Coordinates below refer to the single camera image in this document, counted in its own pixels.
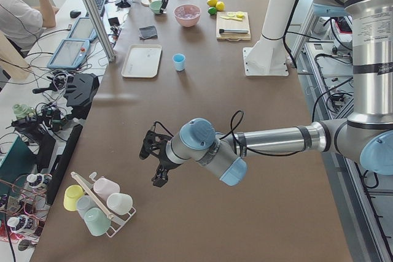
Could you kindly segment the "pink bowl of ice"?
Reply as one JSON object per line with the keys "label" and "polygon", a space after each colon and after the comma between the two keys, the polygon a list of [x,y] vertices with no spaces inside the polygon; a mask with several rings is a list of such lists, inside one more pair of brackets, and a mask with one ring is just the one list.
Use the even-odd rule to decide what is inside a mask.
{"label": "pink bowl of ice", "polygon": [[201,15],[201,10],[193,4],[183,4],[174,9],[174,16],[177,22],[186,28],[195,26]]}

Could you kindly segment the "white plastic cup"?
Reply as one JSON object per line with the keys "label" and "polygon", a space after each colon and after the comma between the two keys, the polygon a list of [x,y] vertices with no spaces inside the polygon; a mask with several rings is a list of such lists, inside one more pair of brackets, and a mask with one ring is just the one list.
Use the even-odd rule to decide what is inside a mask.
{"label": "white plastic cup", "polygon": [[133,207],[133,198],[123,193],[113,193],[106,200],[107,207],[118,215],[125,215]]}

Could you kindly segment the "pink plastic cup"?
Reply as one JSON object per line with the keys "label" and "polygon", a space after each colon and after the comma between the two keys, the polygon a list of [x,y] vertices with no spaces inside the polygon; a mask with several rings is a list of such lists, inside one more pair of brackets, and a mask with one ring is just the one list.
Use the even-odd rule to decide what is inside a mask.
{"label": "pink plastic cup", "polygon": [[94,182],[93,190],[102,200],[107,201],[111,194],[120,192],[120,186],[119,184],[102,177]]}

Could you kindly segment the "blue plastic cup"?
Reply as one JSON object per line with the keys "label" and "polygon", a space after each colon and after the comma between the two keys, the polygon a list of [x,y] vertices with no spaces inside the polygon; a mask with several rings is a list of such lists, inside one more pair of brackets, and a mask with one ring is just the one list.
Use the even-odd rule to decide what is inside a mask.
{"label": "blue plastic cup", "polygon": [[185,55],[181,53],[173,55],[173,63],[177,71],[183,71],[185,69]]}

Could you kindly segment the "green plastic cup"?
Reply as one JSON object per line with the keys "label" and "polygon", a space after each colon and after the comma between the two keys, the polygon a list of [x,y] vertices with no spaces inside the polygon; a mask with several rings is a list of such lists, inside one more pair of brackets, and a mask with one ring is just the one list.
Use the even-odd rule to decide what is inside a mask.
{"label": "green plastic cup", "polygon": [[84,222],[93,236],[105,234],[111,226],[111,221],[98,207],[93,207],[85,213]]}

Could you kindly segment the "grey plastic cup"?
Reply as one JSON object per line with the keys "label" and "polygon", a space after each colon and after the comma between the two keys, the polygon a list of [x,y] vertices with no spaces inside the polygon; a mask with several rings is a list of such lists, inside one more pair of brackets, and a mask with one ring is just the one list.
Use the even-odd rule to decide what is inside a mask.
{"label": "grey plastic cup", "polygon": [[76,202],[76,209],[82,219],[85,214],[95,206],[92,198],[89,195],[81,196]]}

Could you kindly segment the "yellow plastic cup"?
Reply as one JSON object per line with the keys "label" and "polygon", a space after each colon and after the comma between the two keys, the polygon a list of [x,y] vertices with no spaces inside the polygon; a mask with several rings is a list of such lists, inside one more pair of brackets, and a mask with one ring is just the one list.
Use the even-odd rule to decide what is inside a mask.
{"label": "yellow plastic cup", "polygon": [[68,211],[77,210],[77,201],[84,195],[84,189],[80,185],[70,185],[64,192],[63,207]]}

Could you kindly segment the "green bowl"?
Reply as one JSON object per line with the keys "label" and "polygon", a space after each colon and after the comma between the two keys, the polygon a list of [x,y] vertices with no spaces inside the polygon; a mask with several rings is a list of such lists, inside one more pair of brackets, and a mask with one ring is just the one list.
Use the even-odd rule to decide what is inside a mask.
{"label": "green bowl", "polygon": [[149,4],[149,8],[155,15],[161,15],[166,13],[166,10],[161,10],[161,0],[152,1]]}

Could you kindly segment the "grey folded cloth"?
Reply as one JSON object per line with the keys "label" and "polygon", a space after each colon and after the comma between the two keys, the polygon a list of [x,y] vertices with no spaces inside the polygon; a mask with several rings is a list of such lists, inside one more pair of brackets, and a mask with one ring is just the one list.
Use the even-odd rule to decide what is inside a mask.
{"label": "grey folded cloth", "polygon": [[154,25],[139,28],[139,38],[141,40],[155,39],[157,37],[158,37],[157,29]]}

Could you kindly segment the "whole yellow lemon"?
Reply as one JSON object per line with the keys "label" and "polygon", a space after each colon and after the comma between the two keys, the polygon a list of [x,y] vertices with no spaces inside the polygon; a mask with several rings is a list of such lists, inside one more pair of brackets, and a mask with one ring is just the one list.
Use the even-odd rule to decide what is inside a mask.
{"label": "whole yellow lemon", "polygon": [[209,7],[215,7],[218,0],[207,0],[206,3]]}
{"label": "whole yellow lemon", "polygon": [[217,11],[222,12],[225,10],[225,3],[222,1],[217,1],[215,8]]}

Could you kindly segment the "green lime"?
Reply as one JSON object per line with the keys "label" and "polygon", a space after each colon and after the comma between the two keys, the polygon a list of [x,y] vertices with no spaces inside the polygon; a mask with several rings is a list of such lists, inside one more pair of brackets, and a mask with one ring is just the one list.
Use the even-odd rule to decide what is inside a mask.
{"label": "green lime", "polygon": [[216,15],[216,13],[217,13],[217,9],[215,7],[209,7],[208,14]]}

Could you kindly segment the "yellow plastic knife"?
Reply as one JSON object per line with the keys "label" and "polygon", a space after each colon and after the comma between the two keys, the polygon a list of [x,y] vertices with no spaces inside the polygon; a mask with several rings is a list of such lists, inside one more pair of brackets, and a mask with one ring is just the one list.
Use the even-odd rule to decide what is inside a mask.
{"label": "yellow plastic knife", "polygon": [[224,15],[221,15],[219,17],[224,20],[243,21],[243,18],[238,18],[238,17],[229,17],[229,16],[224,16]]}

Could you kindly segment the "bamboo cutting board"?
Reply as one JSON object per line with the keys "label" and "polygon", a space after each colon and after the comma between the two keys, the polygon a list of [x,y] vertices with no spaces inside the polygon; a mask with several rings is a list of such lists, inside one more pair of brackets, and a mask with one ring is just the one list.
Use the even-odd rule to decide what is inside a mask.
{"label": "bamboo cutting board", "polygon": [[[250,41],[251,30],[249,26],[248,13],[244,13],[243,21],[224,20],[219,16],[227,16],[228,12],[218,12],[216,17],[216,39],[217,40],[233,40],[233,41]],[[219,34],[219,29],[246,29],[249,32],[247,34]]]}

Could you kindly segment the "steel muddler black cap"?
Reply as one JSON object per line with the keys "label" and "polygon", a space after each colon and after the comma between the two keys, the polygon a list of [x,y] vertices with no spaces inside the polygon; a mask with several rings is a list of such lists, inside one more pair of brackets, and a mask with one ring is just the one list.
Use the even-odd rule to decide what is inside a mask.
{"label": "steel muddler black cap", "polygon": [[247,34],[246,29],[219,29],[219,34]]}

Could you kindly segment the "cream rabbit tray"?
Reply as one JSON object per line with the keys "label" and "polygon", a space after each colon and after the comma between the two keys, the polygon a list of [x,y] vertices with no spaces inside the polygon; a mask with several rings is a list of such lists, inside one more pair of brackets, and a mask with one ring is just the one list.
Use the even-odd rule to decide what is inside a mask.
{"label": "cream rabbit tray", "polygon": [[131,45],[123,63],[124,78],[151,79],[158,73],[162,47],[158,44]]}

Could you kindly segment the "teach pendant far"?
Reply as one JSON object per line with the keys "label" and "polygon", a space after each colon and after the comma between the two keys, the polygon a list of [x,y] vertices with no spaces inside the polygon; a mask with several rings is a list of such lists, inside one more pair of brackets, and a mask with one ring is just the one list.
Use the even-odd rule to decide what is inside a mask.
{"label": "teach pendant far", "polygon": [[86,39],[90,42],[97,38],[93,23],[88,17],[80,17],[74,23],[68,35],[69,39]]}

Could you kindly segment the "teach pendant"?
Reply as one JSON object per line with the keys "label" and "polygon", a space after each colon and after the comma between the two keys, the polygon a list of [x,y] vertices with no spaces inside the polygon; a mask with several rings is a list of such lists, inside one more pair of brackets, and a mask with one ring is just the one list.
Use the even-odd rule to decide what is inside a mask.
{"label": "teach pendant", "polygon": [[69,39],[86,39],[90,42],[97,38],[93,23],[88,17],[80,17],[74,23],[68,35]]}
{"label": "teach pendant", "polygon": [[88,39],[63,39],[47,67],[49,69],[77,69],[86,58],[89,49]]}

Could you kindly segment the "black computer mouse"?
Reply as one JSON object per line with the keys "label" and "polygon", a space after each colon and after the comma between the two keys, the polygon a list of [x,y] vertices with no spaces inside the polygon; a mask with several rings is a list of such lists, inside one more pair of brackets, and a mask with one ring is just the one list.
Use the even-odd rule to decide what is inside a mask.
{"label": "black computer mouse", "polygon": [[71,19],[75,19],[75,18],[79,17],[81,15],[81,13],[82,12],[80,10],[72,10],[72,11],[70,11],[69,16]]}

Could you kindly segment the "black flat case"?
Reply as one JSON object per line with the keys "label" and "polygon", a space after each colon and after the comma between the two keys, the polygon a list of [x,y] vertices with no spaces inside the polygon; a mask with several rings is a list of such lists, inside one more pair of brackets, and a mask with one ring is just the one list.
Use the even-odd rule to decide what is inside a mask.
{"label": "black flat case", "polygon": [[49,183],[49,187],[45,199],[46,205],[51,206],[56,198],[61,181],[68,168],[69,162],[72,158],[72,154],[74,153],[82,129],[83,126],[81,124],[75,125],[69,135],[63,153],[60,156],[60,160],[58,164],[55,166],[54,173],[52,174],[52,180]]}

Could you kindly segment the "teach pendant near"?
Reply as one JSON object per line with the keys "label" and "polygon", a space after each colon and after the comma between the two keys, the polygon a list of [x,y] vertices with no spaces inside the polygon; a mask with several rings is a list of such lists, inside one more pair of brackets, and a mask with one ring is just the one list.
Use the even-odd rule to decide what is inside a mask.
{"label": "teach pendant near", "polygon": [[47,67],[49,69],[77,69],[86,58],[89,49],[88,39],[63,39]]}

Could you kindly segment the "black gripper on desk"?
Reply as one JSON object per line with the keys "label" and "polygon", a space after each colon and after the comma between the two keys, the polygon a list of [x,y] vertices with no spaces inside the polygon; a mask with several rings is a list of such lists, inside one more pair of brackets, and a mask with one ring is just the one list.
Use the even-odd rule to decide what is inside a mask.
{"label": "black gripper on desk", "polygon": [[45,91],[63,91],[67,100],[66,106],[71,107],[71,113],[66,116],[68,120],[86,119],[90,111],[93,98],[98,91],[99,78],[94,74],[74,74],[72,76],[60,74],[53,77],[46,88],[35,88],[34,94]]}

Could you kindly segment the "bottle in copper rack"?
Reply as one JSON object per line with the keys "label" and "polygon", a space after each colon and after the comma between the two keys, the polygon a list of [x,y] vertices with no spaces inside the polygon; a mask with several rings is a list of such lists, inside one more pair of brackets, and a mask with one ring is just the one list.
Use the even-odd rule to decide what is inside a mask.
{"label": "bottle in copper rack", "polygon": [[46,190],[52,180],[52,177],[50,175],[37,173],[29,174],[26,177],[26,180],[31,188],[35,190]]}

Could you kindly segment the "seated person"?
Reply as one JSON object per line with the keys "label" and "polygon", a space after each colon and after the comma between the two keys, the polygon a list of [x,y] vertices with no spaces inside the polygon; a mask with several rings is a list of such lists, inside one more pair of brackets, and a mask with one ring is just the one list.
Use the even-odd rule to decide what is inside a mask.
{"label": "seated person", "polygon": [[39,7],[1,0],[1,32],[21,50],[30,51],[45,28],[56,27],[57,12],[50,0],[39,0]]}

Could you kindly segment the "aluminium frame post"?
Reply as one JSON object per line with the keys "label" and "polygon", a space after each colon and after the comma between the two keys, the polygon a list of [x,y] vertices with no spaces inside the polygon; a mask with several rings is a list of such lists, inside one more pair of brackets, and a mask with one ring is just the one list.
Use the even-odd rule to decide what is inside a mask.
{"label": "aluminium frame post", "polygon": [[93,27],[98,35],[98,39],[101,46],[106,54],[108,62],[113,62],[115,60],[115,53],[113,51],[112,45],[109,42],[105,27],[98,13],[97,6],[94,0],[82,0],[87,12],[89,13]]}

